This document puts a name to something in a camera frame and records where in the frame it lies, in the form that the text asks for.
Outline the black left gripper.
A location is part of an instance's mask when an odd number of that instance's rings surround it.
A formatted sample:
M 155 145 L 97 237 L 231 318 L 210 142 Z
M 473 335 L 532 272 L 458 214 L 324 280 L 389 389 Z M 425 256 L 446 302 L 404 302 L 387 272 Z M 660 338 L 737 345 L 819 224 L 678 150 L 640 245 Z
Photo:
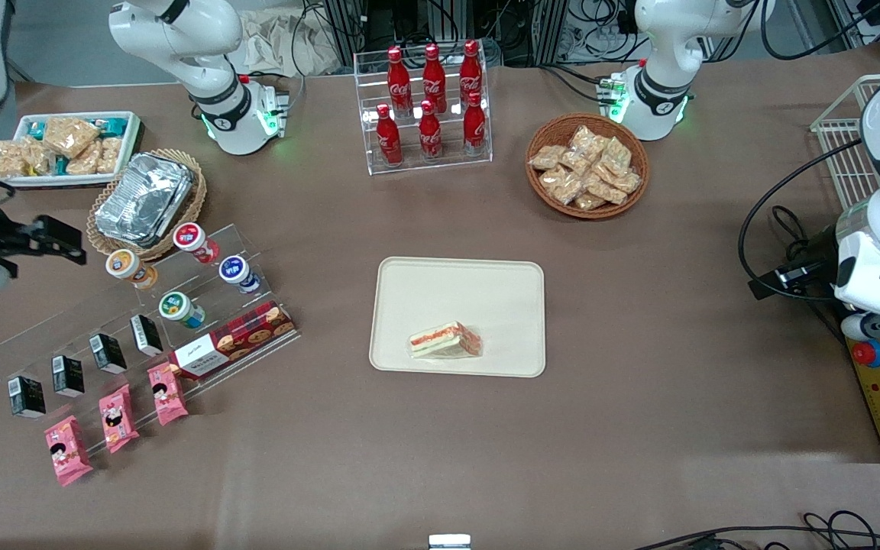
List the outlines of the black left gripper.
M 791 245 L 791 264 L 754 277 L 749 290 L 757 300 L 771 296 L 833 296 L 837 279 L 838 250 L 835 229 L 822 229 L 809 239 Z

